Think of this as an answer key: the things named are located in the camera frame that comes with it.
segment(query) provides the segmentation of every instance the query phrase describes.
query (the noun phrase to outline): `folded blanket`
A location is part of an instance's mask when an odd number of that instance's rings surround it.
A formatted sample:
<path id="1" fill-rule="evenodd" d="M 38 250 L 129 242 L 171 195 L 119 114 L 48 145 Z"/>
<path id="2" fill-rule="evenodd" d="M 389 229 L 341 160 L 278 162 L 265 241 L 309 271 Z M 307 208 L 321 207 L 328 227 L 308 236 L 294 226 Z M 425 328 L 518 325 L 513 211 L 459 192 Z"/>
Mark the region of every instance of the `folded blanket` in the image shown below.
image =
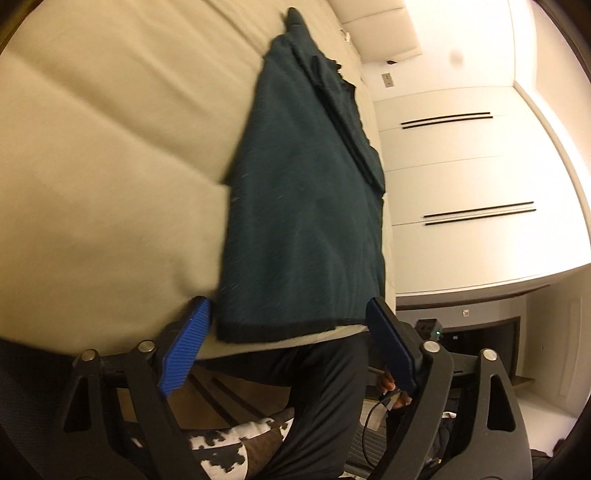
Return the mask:
<path id="1" fill-rule="evenodd" d="M 363 323 L 384 295 L 384 172 L 355 87 L 293 8 L 236 151 L 218 338 L 274 342 Z"/>

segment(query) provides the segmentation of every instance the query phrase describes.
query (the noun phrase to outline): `black cable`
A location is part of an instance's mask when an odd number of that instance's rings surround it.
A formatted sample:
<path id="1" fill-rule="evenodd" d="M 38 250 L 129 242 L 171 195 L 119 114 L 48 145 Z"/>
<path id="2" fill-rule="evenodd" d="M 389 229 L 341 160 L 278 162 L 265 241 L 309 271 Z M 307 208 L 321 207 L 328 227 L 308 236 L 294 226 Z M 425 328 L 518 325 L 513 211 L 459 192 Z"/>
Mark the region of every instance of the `black cable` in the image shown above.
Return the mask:
<path id="1" fill-rule="evenodd" d="M 365 457 L 365 461 L 371 468 L 375 468 L 375 465 L 369 461 L 369 457 L 367 455 L 367 452 L 365 451 L 365 431 L 368 429 L 369 419 L 371 418 L 371 414 L 374 412 L 378 405 L 385 406 L 385 402 L 387 402 L 388 400 L 390 400 L 390 398 L 392 398 L 394 395 L 400 392 L 401 390 L 399 388 L 397 388 L 396 390 L 392 390 L 391 392 L 387 392 L 381 400 L 379 400 L 373 407 L 371 407 L 368 413 L 368 417 L 367 419 L 365 419 L 365 425 L 363 426 L 363 432 L 361 433 L 361 450 L 363 452 L 363 456 Z"/>

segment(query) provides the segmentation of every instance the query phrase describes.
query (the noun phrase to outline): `black pants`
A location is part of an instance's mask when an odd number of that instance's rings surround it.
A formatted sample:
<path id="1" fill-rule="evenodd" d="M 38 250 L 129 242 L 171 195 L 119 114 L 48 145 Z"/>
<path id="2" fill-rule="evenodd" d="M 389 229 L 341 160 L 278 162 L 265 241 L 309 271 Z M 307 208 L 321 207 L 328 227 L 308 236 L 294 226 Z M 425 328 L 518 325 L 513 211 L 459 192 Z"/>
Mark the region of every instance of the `black pants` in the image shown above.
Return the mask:
<path id="1" fill-rule="evenodd" d="M 291 387 L 288 406 L 295 409 L 294 423 L 257 479 L 326 480 L 342 474 L 365 393 L 363 334 L 200 364 L 245 380 Z"/>

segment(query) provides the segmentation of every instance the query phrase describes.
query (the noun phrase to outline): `hand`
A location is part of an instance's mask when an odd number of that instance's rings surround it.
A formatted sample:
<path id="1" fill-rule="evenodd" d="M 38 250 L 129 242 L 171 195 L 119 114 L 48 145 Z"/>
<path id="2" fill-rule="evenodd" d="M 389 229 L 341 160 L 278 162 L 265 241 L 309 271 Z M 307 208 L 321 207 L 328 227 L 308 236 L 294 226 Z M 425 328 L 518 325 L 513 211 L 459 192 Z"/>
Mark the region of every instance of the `hand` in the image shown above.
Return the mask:
<path id="1" fill-rule="evenodd" d="M 392 392 L 396 390 L 396 382 L 394 381 L 392 375 L 387 370 L 378 377 L 378 381 L 376 382 L 376 387 L 381 393 Z M 396 408 L 405 407 L 410 405 L 413 399 L 408 396 L 406 392 L 401 392 L 392 409 L 395 410 Z"/>
<path id="2" fill-rule="evenodd" d="M 376 387 L 381 393 L 392 392 L 396 390 L 396 383 L 387 370 L 378 377 Z"/>

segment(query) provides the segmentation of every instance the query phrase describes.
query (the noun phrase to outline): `white bedsheet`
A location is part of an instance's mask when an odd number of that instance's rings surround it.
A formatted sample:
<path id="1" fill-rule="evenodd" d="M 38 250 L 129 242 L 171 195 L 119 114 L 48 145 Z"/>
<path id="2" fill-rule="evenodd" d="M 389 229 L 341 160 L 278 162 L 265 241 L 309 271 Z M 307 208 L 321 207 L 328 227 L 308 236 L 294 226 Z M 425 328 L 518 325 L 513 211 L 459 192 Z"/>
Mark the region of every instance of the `white bedsheet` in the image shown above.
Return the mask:
<path id="1" fill-rule="evenodd" d="M 357 89 L 360 61 L 326 0 L 44 0 L 0 56 L 0 336 L 77 355 L 153 337 L 215 297 L 228 189 L 269 41 L 298 8 Z M 384 209 L 387 300 L 392 238 Z M 225 345 L 201 356 L 276 348 Z"/>

